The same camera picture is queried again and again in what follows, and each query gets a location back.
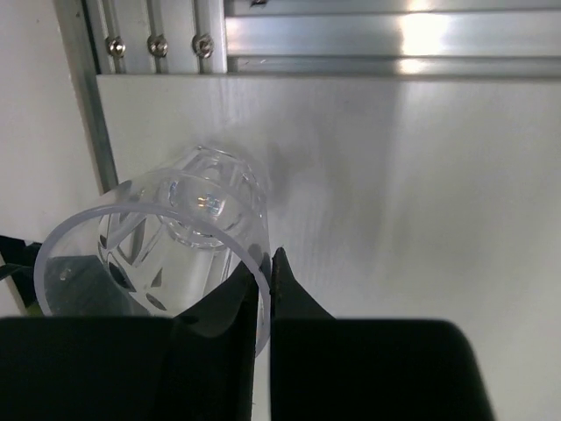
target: white panel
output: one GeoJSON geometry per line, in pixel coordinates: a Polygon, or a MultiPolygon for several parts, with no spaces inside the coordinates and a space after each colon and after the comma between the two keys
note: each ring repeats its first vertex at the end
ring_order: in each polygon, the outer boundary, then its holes
{"type": "Polygon", "coordinates": [[[0,234],[42,241],[99,195],[93,154],[53,2],[0,2],[0,36],[0,234]]]}
{"type": "Polygon", "coordinates": [[[98,81],[121,181],[196,142],[245,149],[272,178],[272,249],[328,311],[450,319],[499,420],[561,414],[560,83],[98,81]]]}

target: bolt head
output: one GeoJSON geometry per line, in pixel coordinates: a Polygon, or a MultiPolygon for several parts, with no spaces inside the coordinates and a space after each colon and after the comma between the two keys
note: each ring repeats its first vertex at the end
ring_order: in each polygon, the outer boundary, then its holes
{"type": "Polygon", "coordinates": [[[105,40],[107,44],[107,53],[116,59],[122,59],[124,57],[124,50],[126,45],[124,44],[121,37],[107,38],[105,40]]]}
{"type": "Polygon", "coordinates": [[[158,35],[157,37],[151,36],[148,38],[148,51],[151,55],[159,59],[166,57],[167,40],[163,35],[158,35]]]}
{"type": "Polygon", "coordinates": [[[214,40],[207,33],[195,35],[193,38],[193,51],[201,59],[208,59],[214,52],[214,40]]]}

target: white backdrop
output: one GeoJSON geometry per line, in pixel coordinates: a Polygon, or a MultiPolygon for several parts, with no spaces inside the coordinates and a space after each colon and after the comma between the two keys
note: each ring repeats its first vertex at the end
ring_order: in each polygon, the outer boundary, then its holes
{"type": "MultiPolygon", "coordinates": [[[[272,248],[339,317],[446,318],[499,420],[561,417],[561,84],[101,76],[120,181],[219,139],[268,167],[272,248]]],[[[259,363],[254,419],[266,419],[259,363]]]]}
{"type": "Polygon", "coordinates": [[[2,0],[0,36],[0,235],[43,241],[99,196],[96,166],[53,1],[2,0]]]}

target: clear plastic cup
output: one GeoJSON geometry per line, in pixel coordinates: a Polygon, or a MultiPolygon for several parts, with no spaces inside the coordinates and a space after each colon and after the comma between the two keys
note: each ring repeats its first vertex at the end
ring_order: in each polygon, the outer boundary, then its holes
{"type": "Polygon", "coordinates": [[[198,146],[121,183],[43,243],[34,272],[41,309],[174,317],[243,262],[259,286],[260,352],[270,314],[265,180],[233,154],[198,146]]]}

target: black object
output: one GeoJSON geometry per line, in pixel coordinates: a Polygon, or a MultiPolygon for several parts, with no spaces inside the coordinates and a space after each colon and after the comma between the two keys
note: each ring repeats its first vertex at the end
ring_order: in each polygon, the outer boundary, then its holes
{"type": "MultiPolygon", "coordinates": [[[[336,320],[273,257],[272,419],[491,420],[440,321],[336,320]]],[[[179,317],[0,323],[4,419],[249,420],[258,291],[239,266],[179,317]]]]}
{"type": "Polygon", "coordinates": [[[40,247],[39,243],[27,246],[21,239],[0,236],[0,254],[5,261],[0,267],[0,281],[11,276],[25,307],[37,301],[33,287],[33,266],[40,247]]]}

